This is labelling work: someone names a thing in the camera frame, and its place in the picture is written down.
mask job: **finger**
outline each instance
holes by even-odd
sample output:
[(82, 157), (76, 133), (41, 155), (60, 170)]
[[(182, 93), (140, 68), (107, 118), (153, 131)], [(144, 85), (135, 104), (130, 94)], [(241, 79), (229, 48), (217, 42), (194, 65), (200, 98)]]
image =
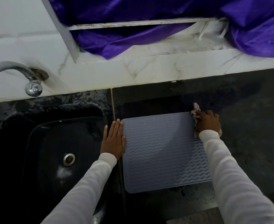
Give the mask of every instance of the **finger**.
[(112, 122), (110, 130), (109, 130), (109, 134), (108, 137), (112, 137), (113, 135), (113, 130), (114, 130), (114, 126), (115, 126), (115, 121)]
[(115, 127), (114, 127), (114, 130), (113, 130), (113, 137), (116, 137), (117, 136), (117, 131), (119, 129), (119, 123), (120, 123), (120, 119), (117, 119), (116, 120), (116, 124), (115, 124)]
[(206, 113), (205, 112), (201, 112), (201, 111), (196, 111), (196, 114), (203, 117), (203, 116), (206, 116)]
[(216, 117), (216, 119), (219, 121), (219, 115), (218, 114), (214, 114), (214, 117)]
[(124, 130), (124, 122), (120, 121), (119, 129), (117, 131), (117, 137), (121, 138), (123, 130)]
[(121, 137), (121, 145), (122, 145), (123, 151), (125, 152), (125, 150), (126, 150), (126, 136), (125, 135), (123, 135)]
[(108, 126), (106, 125), (106, 126), (104, 127), (103, 140), (106, 140), (106, 139), (107, 139), (107, 131), (108, 131)]
[(213, 116), (214, 115), (213, 112), (212, 112), (212, 110), (207, 110), (206, 114), (208, 114), (209, 116)]

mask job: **purple satin fabric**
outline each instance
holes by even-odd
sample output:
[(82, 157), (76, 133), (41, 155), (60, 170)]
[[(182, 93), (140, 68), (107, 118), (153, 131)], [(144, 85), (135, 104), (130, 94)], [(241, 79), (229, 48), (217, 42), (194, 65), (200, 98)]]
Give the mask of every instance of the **purple satin fabric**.
[[(68, 26), (169, 19), (227, 17), (231, 42), (239, 50), (274, 57), (274, 0), (50, 0), (59, 20)], [(110, 59), (132, 45), (169, 37), (191, 23), (71, 31), (86, 51)]]

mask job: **white wall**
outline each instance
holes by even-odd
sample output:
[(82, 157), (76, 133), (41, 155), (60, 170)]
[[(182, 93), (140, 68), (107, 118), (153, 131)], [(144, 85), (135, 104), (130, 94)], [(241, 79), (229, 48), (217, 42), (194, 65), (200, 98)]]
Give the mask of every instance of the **white wall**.
[[(191, 79), (274, 67), (274, 58), (240, 53), (209, 33), (198, 40), (201, 24), (164, 41), (134, 46), (106, 61), (91, 54), (71, 57), (41, 0), (0, 0), (0, 61), (39, 67), (49, 74), (42, 96), (85, 90)], [(0, 73), (0, 101), (26, 99), (27, 79), (15, 70)]]

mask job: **person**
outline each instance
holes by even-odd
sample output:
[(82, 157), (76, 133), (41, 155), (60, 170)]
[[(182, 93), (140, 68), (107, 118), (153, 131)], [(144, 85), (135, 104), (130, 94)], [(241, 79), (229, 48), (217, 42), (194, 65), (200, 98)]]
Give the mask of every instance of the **person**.
[[(218, 132), (219, 115), (197, 112), (199, 137), (207, 154), (219, 210), (225, 224), (273, 223), (274, 204), (262, 194), (232, 157)], [(125, 151), (124, 123), (105, 126), (100, 156), (42, 224), (89, 224), (105, 182)]]

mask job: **sink drain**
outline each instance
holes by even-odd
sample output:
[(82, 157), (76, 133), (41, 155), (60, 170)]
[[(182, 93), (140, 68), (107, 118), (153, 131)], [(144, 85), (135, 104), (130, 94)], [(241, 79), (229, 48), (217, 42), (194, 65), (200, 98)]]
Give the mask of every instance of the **sink drain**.
[(62, 164), (65, 167), (72, 166), (74, 162), (75, 162), (75, 155), (73, 153), (68, 153), (64, 155)]

